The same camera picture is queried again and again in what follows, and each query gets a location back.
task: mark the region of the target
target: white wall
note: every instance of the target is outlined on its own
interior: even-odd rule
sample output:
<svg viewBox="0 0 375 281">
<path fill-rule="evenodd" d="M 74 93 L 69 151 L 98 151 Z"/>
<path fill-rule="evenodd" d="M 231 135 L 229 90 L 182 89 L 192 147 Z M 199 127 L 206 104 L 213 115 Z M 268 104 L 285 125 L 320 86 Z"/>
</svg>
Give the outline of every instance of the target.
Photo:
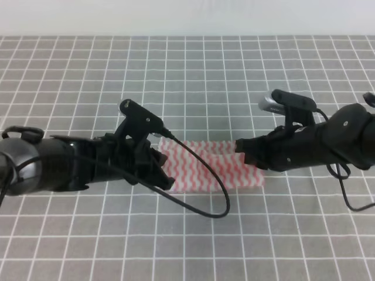
<svg viewBox="0 0 375 281">
<path fill-rule="evenodd" d="M 0 0 L 0 35 L 375 34 L 374 0 Z"/>
</svg>

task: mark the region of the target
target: table surface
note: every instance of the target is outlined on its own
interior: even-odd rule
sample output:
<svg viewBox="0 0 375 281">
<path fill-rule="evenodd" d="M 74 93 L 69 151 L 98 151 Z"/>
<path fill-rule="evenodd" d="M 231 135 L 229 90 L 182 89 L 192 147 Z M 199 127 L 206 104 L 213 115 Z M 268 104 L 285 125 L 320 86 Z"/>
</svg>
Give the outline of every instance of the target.
<svg viewBox="0 0 375 281">
<path fill-rule="evenodd" d="M 375 36 L 0 37 L 0 126 L 103 135 L 131 98 L 179 139 L 251 138 L 283 123 L 257 107 L 275 88 L 328 115 L 363 104 L 374 48 Z M 265 175 L 264 187 L 231 193 L 220 220 L 125 181 L 8 197 L 0 280 L 375 279 L 375 209 L 348 212 L 325 167 Z M 353 168 L 345 183 L 353 205 L 373 200 L 374 170 Z M 224 208 L 221 194 L 178 196 Z"/>
</svg>

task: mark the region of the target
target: gray grid mat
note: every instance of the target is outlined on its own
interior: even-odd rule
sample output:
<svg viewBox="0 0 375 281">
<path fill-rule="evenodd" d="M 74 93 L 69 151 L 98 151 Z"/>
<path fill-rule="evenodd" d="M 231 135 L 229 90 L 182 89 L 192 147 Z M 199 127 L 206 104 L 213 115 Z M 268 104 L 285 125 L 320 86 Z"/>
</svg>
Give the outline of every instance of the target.
<svg viewBox="0 0 375 281">
<path fill-rule="evenodd" d="M 0 125 L 103 135 L 132 98 L 180 139 L 250 138 L 283 122 L 257 108 L 274 88 L 328 115 L 363 103 L 374 48 L 375 36 L 0 37 Z M 375 210 L 349 213 L 324 167 L 266 175 L 214 221 L 124 181 L 6 198 L 0 280 L 375 279 Z M 351 202 L 373 200 L 374 171 L 352 175 Z M 224 208 L 217 194 L 179 197 Z"/>
</svg>

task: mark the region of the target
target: black cable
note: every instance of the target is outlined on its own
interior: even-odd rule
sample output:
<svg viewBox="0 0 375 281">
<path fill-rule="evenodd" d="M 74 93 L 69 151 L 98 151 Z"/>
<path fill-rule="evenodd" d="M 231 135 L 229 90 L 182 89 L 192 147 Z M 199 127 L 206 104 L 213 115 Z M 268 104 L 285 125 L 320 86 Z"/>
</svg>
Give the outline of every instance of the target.
<svg viewBox="0 0 375 281">
<path fill-rule="evenodd" d="M 5 195 L 8 192 L 11 183 L 13 179 L 13 172 L 12 169 L 8 169 L 8 172 L 6 173 L 5 177 L 2 179 L 0 183 L 0 207 L 2 205 L 2 202 L 4 201 Z"/>
<path fill-rule="evenodd" d="M 140 183 L 141 185 L 149 188 L 150 190 L 160 194 L 161 196 L 164 196 L 165 198 L 173 201 L 174 203 L 182 206 L 182 207 L 185 207 L 186 209 L 196 213 L 196 214 L 199 214 L 199 215 L 202 215 L 204 217 L 207 217 L 207 218 L 222 218 L 222 217 L 225 217 L 228 213 L 229 213 L 229 210 L 230 210 L 230 199 L 229 199 L 229 195 L 228 195 L 228 191 L 226 190 L 225 188 L 225 185 L 223 184 L 223 182 L 220 180 L 220 177 L 215 173 L 215 171 L 201 158 L 199 157 L 199 155 L 197 155 L 194 151 L 192 151 L 190 148 L 188 148 L 186 145 L 184 145 L 181 141 L 179 141 L 178 139 L 176 139 L 173 135 L 171 135 L 171 137 L 173 137 L 172 139 L 177 142 L 179 145 L 181 145 L 183 148 L 185 148 L 187 151 L 189 151 L 198 161 L 200 161 L 208 170 L 209 172 L 214 176 L 214 178 L 218 181 L 221 189 L 223 190 L 223 193 L 224 193 L 224 196 L 225 196 L 225 199 L 226 199 L 226 209 L 223 213 L 221 214 L 210 214 L 210 213 L 207 213 L 205 211 L 202 211 L 200 209 L 197 209 L 189 204 L 186 204 L 185 202 L 181 201 L 180 199 L 177 199 L 176 197 L 162 191 L 161 189 L 151 185 L 151 184 L 148 184 L 146 183 L 145 181 L 133 176 L 132 174 L 124 171 L 124 170 L 121 170 L 120 168 L 117 168 L 117 167 L 114 167 L 114 166 L 111 166 L 111 165 L 108 165 L 108 163 L 104 163 L 104 162 L 99 162 L 97 160 L 93 160 L 91 158 L 88 158 L 88 157 L 85 157 L 85 156 L 77 156 L 77 155 L 46 155 L 46 156 L 38 156 L 38 157 L 34 157 L 34 158 L 31 158 L 27 161 L 24 161 L 23 163 L 21 163 L 19 166 L 16 167 L 16 172 L 19 172 L 21 171 L 24 167 L 26 167 L 27 165 L 31 164 L 31 163 L 34 163 L 34 162 L 37 162 L 37 161 L 40 161 L 40 160 L 43 160 L 43 159 L 50 159 L 50 158 L 54 158 L 54 157 L 65 157 L 65 158 L 69 158 L 69 159 L 74 159 L 74 160 L 79 160 L 79 161 L 83 161 L 83 162 L 87 162 L 87 163 L 91 163 L 93 165 L 98 165 L 98 166 L 101 166 L 105 169 L 110 169 L 112 170 L 113 172 L 115 173 L 118 173 L 120 175 L 122 175 L 123 177 L 126 177 L 130 180 L 134 180 L 134 181 L 137 181 L 138 183 Z"/>
<path fill-rule="evenodd" d="M 327 115 L 321 109 L 318 108 L 316 111 L 324 117 L 325 121 L 328 121 Z M 341 175 L 340 166 L 343 167 L 343 169 L 345 170 L 347 175 L 345 175 L 345 176 Z M 345 204 L 351 211 L 361 212 L 361 211 L 364 211 L 368 208 L 375 207 L 375 203 L 370 203 L 368 205 L 365 205 L 365 206 L 362 206 L 362 207 L 359 207 L 359 208 L 354 208 L 352 205 L 350 205 L 349 199 L 346 195 L 344 182 L 343 182 L 344 180 L 348 179 L 349 176 L 350 176 L 350 169 L 347 166 L 347 164 L 336 163 L 337 173 L 332 169 L 332 167 L 330 165 L 327 165 L 327 169 L 328 169 L 328 172 L 331 174 L 331 176 L 333 176 L 334 178 L 339 180 L 340 188 L 341 188 L 342 196 L 344 197 Z"/>
<path fill-rule="evenodd" d="M 343 182 L 342 178 L 340 178 L 340 176 L 341 176 L 341 174 L 340 174 L 340 168 L 338 167 L 337 164 L 336 164 L 336 167 L 337 167 L 337 173 L 338 173 L 338 176 L 339 176 L 339 183 L 340 183 L 342 195 L 344 197 L 344 201 L 345 201 L 346 206 L 350 210 L 352 210 L 353 212 L 361 212 L 361 211 L 364 211 L 364 210 L 366 210 L 368 208 L 374 207 L 375 203 L 370 203 L 368 205 L 365 205 L 365 206 L 362 206 L 362 207 L 359 207 L 359 208 L 354 208 L 354 207 L 352 207 L 352 205 L 350 205 L 349 200 L 348 200 L 347 195 L 346 195 L 346 192 L 345 192 L 344 182 Z"/>
</svg>

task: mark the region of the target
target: red and white striped towel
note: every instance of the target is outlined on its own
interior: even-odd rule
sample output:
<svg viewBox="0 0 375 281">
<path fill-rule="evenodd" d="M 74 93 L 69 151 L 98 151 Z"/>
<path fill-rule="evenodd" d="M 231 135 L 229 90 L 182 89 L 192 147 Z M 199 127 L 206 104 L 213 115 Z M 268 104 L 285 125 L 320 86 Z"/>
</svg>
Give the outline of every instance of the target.
<svg viewBox="0 0 375 281">
<path fill-rule="evenodd" d="M 197 153 L 218 174 L 227 189 L 259 187 L 264 184 L 263 171 L 244 164 L 244 154 L 235 153 L 234 142 L 192 142 L 185 145 Z M 168 156 L 165 173 L 175 178 L 171 192 L 204 192 L 221 190 L 211 173 L 186 149 L 162 138 L 158 150 Z"/>
</svg>

